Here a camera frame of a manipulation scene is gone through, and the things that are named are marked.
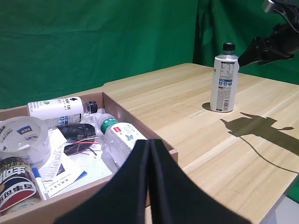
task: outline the brown cardboard box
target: brown cardboard box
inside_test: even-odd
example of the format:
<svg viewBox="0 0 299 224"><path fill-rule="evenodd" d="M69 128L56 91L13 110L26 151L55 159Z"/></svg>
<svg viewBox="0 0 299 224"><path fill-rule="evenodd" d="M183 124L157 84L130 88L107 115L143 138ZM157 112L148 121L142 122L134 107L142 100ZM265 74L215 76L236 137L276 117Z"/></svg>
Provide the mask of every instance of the brown cardboard box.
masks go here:
<svg viewBox="0 0 299 224"><path fill-rule="evenodd" d="M107 113L115 116L120 122L128 122L133 124L146 138L161 139L160 136L150 130L145 124L139 121L130 112L126 111L122 106L116 103L104 92L100 91L78 96L85 101L97 101L99 108L104 107ZM6 120L16 116L27 116L26 106L11 108L0 112L0 120ZM174 149L166 141L163 140L163 142L174 160L178 161L178 152L176 149ZM94 195L105 185L105 183L110 180L111 177L112 175L62 195L53 197L49 200L39 202L22 210L4 215L0 217L0 224L51 224L56 217L74 209L86 199Z"/></svg>

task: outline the pen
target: pen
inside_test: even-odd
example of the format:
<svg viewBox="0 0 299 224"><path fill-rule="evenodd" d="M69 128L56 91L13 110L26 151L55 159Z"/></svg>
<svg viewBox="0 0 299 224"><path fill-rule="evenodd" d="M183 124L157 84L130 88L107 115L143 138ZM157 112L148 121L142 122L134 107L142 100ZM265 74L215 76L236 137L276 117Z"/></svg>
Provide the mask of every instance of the pen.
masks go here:
<svg viewBox="0 0 299 224"><path fill-rule="evenodd" d="M43 200L49 199L50 197L48 195L48 191L47 191L47 189L45 188L45 186L43 184L43 181L42 181L41 175L38 172L38 169L37 168L32 168L32 172L33 172L34 177L36 178L36 184L37 184L37 187L39 189L41 198Z"/></svg>

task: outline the water bottle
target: water bottle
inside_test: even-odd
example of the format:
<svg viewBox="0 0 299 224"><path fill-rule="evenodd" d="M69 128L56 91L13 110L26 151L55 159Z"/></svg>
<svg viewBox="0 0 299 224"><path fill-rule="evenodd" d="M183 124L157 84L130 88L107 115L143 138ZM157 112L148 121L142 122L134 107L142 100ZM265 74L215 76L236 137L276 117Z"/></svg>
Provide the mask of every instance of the water bottle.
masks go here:
<svg viewBox="0 0 299 224"><path fill-rule="evenodd" d="M96 101L83 101L80 97L51 99L27 104L28 115L44 120L48 128L60 125L76 124L84 116L96 113Z"/></svg>
<svg viewBox="0 0 299 224"><path fill-rule="evenodd" d="M135 142L146 138L130 123L119 122L109 113L97 118L97 126L104 134L103 152L108 152L120 167L132 151Z"/></svg>
<svg viewBox="0 0 299 224"><path fill-rule="evenodd" d="M238 56L234 54L235 44L223 44L223 53L214 60L212 79L211 109L230 112L234 108L235 94L239 78Z"/></svg>

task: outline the red wire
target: red wire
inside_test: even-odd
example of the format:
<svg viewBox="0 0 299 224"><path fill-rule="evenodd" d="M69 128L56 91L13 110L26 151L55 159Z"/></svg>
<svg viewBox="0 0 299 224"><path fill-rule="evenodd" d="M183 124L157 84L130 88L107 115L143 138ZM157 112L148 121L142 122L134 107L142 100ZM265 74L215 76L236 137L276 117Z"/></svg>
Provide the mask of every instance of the red wire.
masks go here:
<svg viewBox="0 0 299 224"><path fill-rule="evenodd" d="M92 144L102 145L102 143L99 143L99 142L96 142L96 141L77 141L74 144L85 144L85 143L92 143Z"/></svg>

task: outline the clear tape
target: clear tape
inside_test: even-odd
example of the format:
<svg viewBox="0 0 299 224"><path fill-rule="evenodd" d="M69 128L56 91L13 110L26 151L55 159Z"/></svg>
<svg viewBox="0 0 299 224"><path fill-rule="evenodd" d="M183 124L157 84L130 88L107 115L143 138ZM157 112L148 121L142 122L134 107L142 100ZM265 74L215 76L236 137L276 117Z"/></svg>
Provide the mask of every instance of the clear tape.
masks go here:
<svg viewBox="0 0 299 224"><path fill-rule="evenodd" d="M38 118L24 116L0 123L0 158L22 157L40 168L51 154L48 127Z"/></svg>

